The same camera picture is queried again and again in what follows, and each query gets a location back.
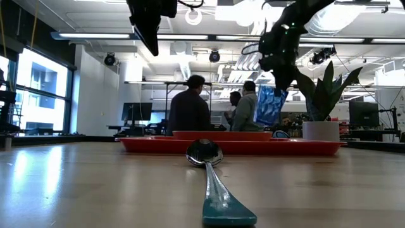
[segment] spoon handle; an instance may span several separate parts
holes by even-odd
[[[205,166],[207,190],[202,222],[205,225],[254,225],[258,220],[257,216],[232,196],[215,174],[210,162],[206,162]]]

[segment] spoon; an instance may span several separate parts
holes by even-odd
[[[223,159],[222,150],[217,144],[207,139],[196,140],[187,149],[185,156],[193,165],[205,166],[207,170],[203,224],[250,226],[258,221],[257,216],[232,196],[215,174],[213,165]]]

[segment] wooden table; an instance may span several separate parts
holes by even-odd
[[[405,156],[226,157],[256,227],[405,227]],[[183,156],[82,142],[0,152],[0,227],[202,227],[205,171]]]

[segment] man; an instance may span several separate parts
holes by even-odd
[[[239,100],[241,98],[242,98],[242,96],[240,95],[239,92],[237,92],[237,91],[231,92],[230,96],[229,96],[230,104],[234,107],[237,107]],[[234,111],[232,112],[231,115],[229,115],[229,113],[227,111],[224,113],[224,116],[227,119],[228,124],[230,125],[229,131],[232,131],[232,125],[234,124],[235,114],[236,114],[236,109],[234,109]]]
[[[171,101],[167,135],[174,130],[209,130],[210,115],[207,102],[199,95],[205,79],[193,75],[187,81],[187,89],[178,93]]]
[[[243,97],[236,107],[233,131],[239,132],[256,132],[263,130],[262,127],[254,123],[254,112],[258,97],[256,95],[256,84],[252,81],[246,81],[242,90]]]

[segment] gray hoodie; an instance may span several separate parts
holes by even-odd
[[[253,121],[257,102],[258,97],[255,92],[246,94],[240,99],[236,107],[232,131],[257,132],[263,130]]]

